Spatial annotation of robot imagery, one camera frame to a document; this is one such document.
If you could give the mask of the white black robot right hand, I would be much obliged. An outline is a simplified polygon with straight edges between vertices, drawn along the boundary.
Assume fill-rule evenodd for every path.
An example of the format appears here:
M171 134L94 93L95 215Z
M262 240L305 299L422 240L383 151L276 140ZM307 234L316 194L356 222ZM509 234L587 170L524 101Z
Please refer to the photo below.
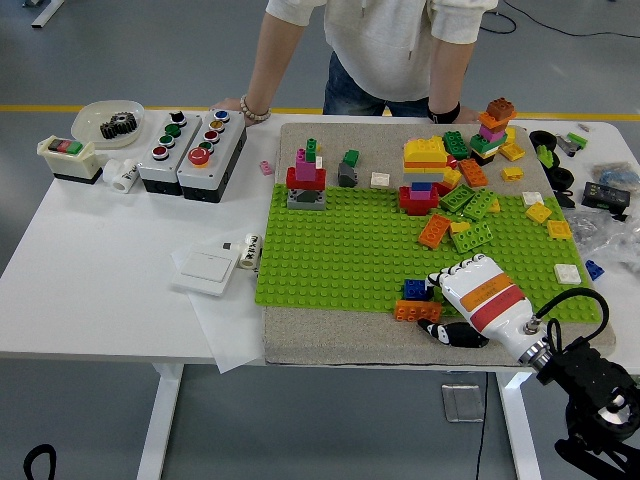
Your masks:
M530 300L492 258L477 254L428 279L441 288L444 298L464 317L462 322L448 324L418 321L440 343L481 348L494 340L519 364L536 370L551 359Z

